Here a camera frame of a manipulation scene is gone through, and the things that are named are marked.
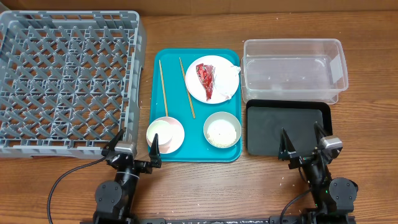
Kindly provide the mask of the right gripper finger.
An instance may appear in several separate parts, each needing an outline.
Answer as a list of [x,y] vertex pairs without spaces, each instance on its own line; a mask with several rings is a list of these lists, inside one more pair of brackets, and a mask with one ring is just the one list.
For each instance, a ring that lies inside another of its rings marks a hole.
[[321,138],[327,137],[328,133],[323,129],[323,127],[318,122],[315,122],[313,127],[317,143],[319,144]]
[[296,150],[284,128],[280,132],[280,145],[278,159],[282,161],[290,160],[296,156]]

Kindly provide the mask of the white cup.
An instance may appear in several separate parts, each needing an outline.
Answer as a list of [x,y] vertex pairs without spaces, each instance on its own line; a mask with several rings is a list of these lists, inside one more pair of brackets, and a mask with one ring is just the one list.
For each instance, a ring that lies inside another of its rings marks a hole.
[[172,125],[164,120],[152,122],[146,132],[146,139],[149,146],[154,142],[156,134],[158,135],[159,146],[169,145],[173,137]]

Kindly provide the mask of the white rice grains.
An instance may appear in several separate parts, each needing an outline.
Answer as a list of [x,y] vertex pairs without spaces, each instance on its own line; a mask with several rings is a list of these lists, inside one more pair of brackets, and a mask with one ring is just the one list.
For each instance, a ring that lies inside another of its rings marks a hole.
[[237,132],[229,121],[217,119],[209,125],[206,136],[210,144],[215,147],[227,148],[234,144]]

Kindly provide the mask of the grey-green bowl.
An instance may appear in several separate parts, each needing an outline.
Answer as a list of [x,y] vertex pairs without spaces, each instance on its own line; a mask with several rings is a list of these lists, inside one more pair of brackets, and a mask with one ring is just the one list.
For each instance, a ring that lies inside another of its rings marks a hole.
[[204,136],[205,136],[205,139],[207,140],[206,131],[207,131],[209,125],[210,125],[213,121],[215,121],[215,120],[217,120],[217,119],[223,119],[223,120],[229,121],[229,122],[234,126],[234,128],[236,129],[236,132],[237,132],[237,138],[236,138],[236,140],[235,140],[235,142],[234,142],[234,144],[233,144],[233,145],[235,145],[235,144],[240,140],[240,138],[241,138],[241,123],[240,123],[240,121],[237,119],[237,117],[235,117],[235,116],[232,115],[231,113],[228,113],[228,112],[225,112],[225,111],[220,111],[220,112],[213,113],[212,115],[210,115],[210,116],[206,119],[206,121],[205,121],[205,123],[204,123],[204,127],[203,127],[203,134],[204,134]]

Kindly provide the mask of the wooden chopstick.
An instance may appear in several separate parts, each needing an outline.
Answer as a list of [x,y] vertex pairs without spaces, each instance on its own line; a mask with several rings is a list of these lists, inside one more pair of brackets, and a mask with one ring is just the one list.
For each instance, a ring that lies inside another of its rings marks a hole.
[[[178,59],[179,59],[179,62],[180,62],[180,68],[181,68],[183,79],[184,79],[184,82],[185,82],[186,81],[186,79],[185,79],[185,69],[183,67],[182,59],[180,57]],[[195,119],[196,118],[196,114],[195,114],[195,110],[194,110],[194,107],[193,107],[191,94],[190,94],[190,92],[188,90],[188,87],[187,87],[186,83],[185,83],[185,88],[186,88],[186,91],[187,91],[188,102],[189,102],[190,109],[191,109],[191,112],[192,112],[192,117],[193,117],[193,119]]]
[[162,85],[162,95],[163,95],[163,99],[164,99],[165,115],[169,116],[169,111],[168,111],[168,106],[167,106],[167,96],[166,96],[166,92],[165,92],[164,75],[163,75],[163,69],[162,69],[161,60],[159,60],[159,71],[160,71],[160,79],[161,79],[161,85]]

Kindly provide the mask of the white napkin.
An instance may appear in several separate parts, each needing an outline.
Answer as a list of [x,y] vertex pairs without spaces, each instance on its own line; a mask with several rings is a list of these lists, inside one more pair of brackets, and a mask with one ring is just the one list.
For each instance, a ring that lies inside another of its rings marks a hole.
[[216,67],[214,85],[218,93],[230,100],[239,86],[240,67],[227,65]]

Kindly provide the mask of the red snack wrapper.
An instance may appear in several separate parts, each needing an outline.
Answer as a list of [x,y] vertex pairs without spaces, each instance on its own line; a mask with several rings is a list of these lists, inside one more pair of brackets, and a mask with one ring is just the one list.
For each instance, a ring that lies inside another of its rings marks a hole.
[[201,63],[196,66],[196,72],[200,83],[205,89],[206,100],[209,101],[213,94],[215,67]]

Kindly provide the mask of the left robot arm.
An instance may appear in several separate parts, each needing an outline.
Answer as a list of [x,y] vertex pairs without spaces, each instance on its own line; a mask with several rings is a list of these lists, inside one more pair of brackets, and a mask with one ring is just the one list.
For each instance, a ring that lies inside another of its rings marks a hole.
[[149,161],[135,159],[136,145],[123,142],[123,136],[124,131],[120,130],[101,152],[107,165],[116,169],[116,175],[114,180],[105,181],[96,189],[94,224],[139,223],[136,215],[131,213],[131,208],[140,175],[151,174],[153,168],[162,165],[158,134],[152,140]]

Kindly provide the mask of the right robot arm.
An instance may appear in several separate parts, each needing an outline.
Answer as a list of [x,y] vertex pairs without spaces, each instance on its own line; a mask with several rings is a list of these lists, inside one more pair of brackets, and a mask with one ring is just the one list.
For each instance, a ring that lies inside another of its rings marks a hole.
[[[290,169],[298,169],[300,176],[308,184],[308,190],[292,199],[281,211],[276,223],[308,224],[355,224],[350,213],[354,211],[354,201],[358,185],[347,178],[333,178],[327,167],[343,149],[342,141],[329,135],[318,123],[314,123],[317,146],[308,156],[297,153],[287,131],[280,132],[278,159],[289,161]],[[287,218],[287,209],[307,194],[311,194],[315,208],[306,208],[299,216]]]

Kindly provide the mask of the clear plastic waste bin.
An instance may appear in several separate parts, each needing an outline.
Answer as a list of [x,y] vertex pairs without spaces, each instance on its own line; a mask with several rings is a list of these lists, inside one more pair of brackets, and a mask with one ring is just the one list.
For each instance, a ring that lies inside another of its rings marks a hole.
[[332,105],[348,87],[345,54],[338,39],[249,39],[244,43],[244,102],[319,101]]

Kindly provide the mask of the pink saucer plate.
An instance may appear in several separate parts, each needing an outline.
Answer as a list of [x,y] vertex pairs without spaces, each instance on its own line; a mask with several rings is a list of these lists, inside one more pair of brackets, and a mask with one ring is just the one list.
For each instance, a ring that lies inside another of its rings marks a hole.
[[161,154],[170,154],[175,152],[183,143],[185,137],[185,131],[182,124],[175,118],[164,116],[161,118],[157,118],[157,120],[167,121],[172,125],[172,133],[173,137],[169,145],[159,146]]

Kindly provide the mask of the teal serving tray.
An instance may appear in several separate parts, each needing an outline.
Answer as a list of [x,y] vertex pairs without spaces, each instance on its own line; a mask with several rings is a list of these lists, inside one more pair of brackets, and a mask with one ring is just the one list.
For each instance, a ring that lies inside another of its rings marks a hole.
[[212,146],[203,134],[205,120],[215,112],[225,111],[242,121],[240,88],[231,100],[216,105],[202,103],[192,98],[196,118],[192,117],[178,58],[182,59],[183,67],[187,70],[192,62],[207,55],[224,57],[236,66],[240,63],[237,53],[230,49],[163,49],[155,56],[149,121],[153,122],[157,118],[165,116],[159,71],[159,60],[161,60],[169,116],[177,119],[185,131],[182,145],[173,153],[162,154],[163,161],[233,162],[243,151],[242,140],[232,147],[218,149]]

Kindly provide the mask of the grey plastic dish rack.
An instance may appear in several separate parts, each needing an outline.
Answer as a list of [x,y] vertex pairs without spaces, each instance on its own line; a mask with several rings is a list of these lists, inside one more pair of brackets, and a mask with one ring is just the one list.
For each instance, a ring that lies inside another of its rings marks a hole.
[[136,142],[146,31],[135,11],[1,14],[1,156],[94,159]]

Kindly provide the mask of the white round plate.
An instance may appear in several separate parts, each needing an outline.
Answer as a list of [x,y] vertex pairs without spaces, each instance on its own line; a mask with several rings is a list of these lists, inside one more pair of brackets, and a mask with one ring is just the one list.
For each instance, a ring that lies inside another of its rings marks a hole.
[[[197,65],[211,65],[213,72],[213,91],[207,100],[206,90],[197,73]],[[206,104],[219,104],[232,99],[239,87],[240,68],[224,57],[207,55],[191,63],[185,73],[185,85],[188,92],[198,101]]]

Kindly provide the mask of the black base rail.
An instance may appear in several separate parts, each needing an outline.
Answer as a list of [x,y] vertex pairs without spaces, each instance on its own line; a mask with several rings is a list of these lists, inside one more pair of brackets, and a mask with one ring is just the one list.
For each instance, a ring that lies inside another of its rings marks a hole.
[[100,219],[99,221],[91,221],[85,222],[82,221],[80,224],[299,224],[306,223],[302,220],[300,216],[285,216],[283,221],[280,221],[280,216],[271,216],[269,218],[260,218],[260,219],[225,219],[225,220],[211,220],[211,219],[190,219],[190,220],[166,220],[164,218],[147,218],[147,219],[135,219],[135,220],[107,220]]

